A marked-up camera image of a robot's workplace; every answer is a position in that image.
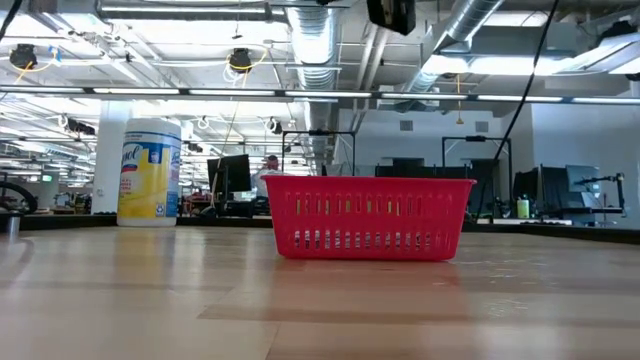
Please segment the black stand frame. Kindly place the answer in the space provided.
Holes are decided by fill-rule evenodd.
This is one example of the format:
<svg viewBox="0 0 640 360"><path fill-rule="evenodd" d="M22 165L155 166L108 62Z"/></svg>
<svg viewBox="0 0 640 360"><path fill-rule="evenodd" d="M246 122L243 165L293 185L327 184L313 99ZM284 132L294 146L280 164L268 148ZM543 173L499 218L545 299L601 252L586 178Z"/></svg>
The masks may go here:
<svg viewBox="0 0 640 360"><path fill-rule="evenodd" d="M286 142L286 137L289 134L295 134L296 138L299 137L300 135L306 135L308 137L330 137L330 136L336 136L338 138L341 138L342 135L348 135L351 137L352 141L351 141L351 175L352 176L356 176L356 132L354 131L330 131L330 130L322 130L322 129L315 129L315 130L283 130L282 134L281 134L281 156L280 156L280 161L281 161L281 165L282 165L282 170L284 171L285 168L285 159L286 159L286 153L287 150L286 148L289 146L288 143Z"/></svg>
<svg viewBox="0 0 640 360"><path fill-rule="evenodd" d="M441 138L441 167L443 170L447 168L447 155L453 150L456 145L447 146L448 141L454 141L455 143L459 143L461 141L467 143L482 143L482 142L491 142L496 148L496 158L493 160L493 164L491 165L491 169L488 171L486 178L493 178L493 168L499 163L499 155L504 152L507 155L507 163L508 163L508 204L513 201L513 145L512 140L509 137L487 137L483 135L468 135L468 136L444 136ZM480 219L480 214L484 208L484 195L486 186L488 185L487 179L483 180L483 188L481 190L480 202L478 203L478 207L475 211L475 218L477 220Z"/></svg>

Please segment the person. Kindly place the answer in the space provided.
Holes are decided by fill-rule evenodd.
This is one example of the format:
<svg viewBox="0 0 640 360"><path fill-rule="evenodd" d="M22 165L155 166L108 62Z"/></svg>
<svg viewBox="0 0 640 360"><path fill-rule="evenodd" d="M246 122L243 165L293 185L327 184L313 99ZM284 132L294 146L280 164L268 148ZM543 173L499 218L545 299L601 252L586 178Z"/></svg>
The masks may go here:
<svg viewBox="0 0 640 360"><path fill-rule="evenodd" d="M275 155L269 155L264 159L262 167L251 176L252 187L257 198L267 198L267 185L264 177L267 175L283 175L279 169L279 159Z"/></svg>

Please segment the wide silver ventilation duct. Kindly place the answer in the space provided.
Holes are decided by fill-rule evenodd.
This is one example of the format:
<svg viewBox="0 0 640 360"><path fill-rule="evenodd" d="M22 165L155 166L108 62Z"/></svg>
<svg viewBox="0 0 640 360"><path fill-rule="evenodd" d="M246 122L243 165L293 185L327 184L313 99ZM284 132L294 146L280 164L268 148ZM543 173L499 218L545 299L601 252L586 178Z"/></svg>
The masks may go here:
<svg viewBox="0 0 640 360"><path fill-rule="evenodd" d="M336 89L338 71L331 69L337 60L339 11L313 7L286 9L291 26L291 47L295 62L300 65L297 76L305 91ZM304 119L308 130L335 131L339 106L336 100L309 100L304 104Z"/></svg>

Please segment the slanted silver ventilation duct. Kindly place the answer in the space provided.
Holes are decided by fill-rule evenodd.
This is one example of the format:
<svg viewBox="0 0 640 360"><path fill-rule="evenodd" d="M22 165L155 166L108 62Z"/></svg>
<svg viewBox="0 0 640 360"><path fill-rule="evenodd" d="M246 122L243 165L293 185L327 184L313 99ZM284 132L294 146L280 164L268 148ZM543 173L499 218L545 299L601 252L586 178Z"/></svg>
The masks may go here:
<svg viewBox="0 0 640 360"><path fill-rule="evenodd" d="M505 0L456 0L450 16L426 32L420 46L421 65L416 72L397 91L404 93L427 93L452 64L440 54L440 51L453 46L469 47L472 38L486 21L499 9Z"/></svg>

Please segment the long ceiling light strip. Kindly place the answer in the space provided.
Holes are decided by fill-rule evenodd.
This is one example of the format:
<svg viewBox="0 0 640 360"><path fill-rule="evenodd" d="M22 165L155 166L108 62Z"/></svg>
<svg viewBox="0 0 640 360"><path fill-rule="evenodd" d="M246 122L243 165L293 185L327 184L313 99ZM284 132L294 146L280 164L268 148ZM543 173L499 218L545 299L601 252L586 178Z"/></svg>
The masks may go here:
<svg viewBox="0 0 640 360"><path fill-rule="evenodd" d="M612 105L640 106L638 97L572 97L572 96L516 96L494 94L457 94L457 93L403 93L371 91L305 91L305 90L267 90L247 88L141 88L141 87L68 87L68 86L23 86L0 85L0 92L8 94L50 95L62 97L107 98L123 97L128 99L186 99L186 98L222 98L230 100L383 100L383 101L449 101L449 102L495 102L571 105Z"/></svg>

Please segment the red plastic basket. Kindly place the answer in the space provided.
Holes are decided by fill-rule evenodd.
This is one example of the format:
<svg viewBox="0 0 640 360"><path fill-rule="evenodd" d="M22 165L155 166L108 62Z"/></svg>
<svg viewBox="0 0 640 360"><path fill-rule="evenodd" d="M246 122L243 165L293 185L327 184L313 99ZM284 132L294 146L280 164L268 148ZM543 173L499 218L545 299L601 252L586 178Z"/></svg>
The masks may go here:
<svg viewBox="0 0 640 360"><path fill-rule="evenodd" d="M267 175L278 253L291 259L447 261L455 257L472 179ZM298 216L297 195L417 196L423 217Z"/></svg>

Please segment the white yellow wipes canister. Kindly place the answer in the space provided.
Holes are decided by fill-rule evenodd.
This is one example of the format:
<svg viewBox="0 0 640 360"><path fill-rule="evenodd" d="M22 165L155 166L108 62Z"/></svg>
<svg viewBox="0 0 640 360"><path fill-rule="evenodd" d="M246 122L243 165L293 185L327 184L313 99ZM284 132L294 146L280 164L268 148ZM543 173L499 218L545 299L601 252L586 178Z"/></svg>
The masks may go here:
<svg viewBox="0 0 640 360"><path fill-rule="evenodd" d="M118 225L176 225L181 148L181 127L175 123L159 118L127 122L120 167Z"/></svg>

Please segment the white pillar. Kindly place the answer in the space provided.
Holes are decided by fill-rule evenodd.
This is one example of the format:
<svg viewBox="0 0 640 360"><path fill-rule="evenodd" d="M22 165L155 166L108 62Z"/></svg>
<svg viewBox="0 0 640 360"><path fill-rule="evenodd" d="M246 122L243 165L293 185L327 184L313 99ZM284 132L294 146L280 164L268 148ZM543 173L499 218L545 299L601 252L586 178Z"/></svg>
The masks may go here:
<svg viewBox="0 0 640 360"><path fill-rule="evenodd" d="M102 101L97 133L91 212L117 211L122 146L133 103Z"/></svg>

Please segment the dark monitor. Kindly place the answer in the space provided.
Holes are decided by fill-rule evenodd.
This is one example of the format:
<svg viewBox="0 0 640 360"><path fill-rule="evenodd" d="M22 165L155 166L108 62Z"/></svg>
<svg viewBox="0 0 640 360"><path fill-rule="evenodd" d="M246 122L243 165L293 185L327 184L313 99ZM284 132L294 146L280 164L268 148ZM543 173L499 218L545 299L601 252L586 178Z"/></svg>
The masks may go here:
<svg viewBox="0 0 640 360"><path fill-rule="evenodd" d="M226 156L207 160L207 171L213 204L224 209L233 193L251 190L249 156Z"/></svg>

